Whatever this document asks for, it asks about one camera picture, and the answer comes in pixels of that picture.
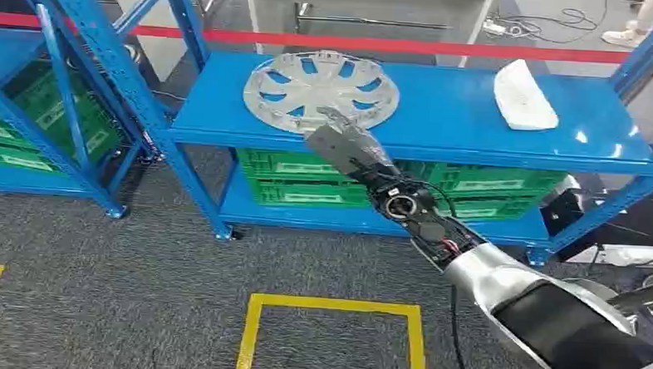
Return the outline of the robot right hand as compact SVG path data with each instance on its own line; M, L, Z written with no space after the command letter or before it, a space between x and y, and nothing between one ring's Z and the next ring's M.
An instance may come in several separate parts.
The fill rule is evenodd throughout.
M317 112L325 123L305 134L304 143L338 172L355 179L370 173L400 175L379 141L356 120L329 106L318 106Z

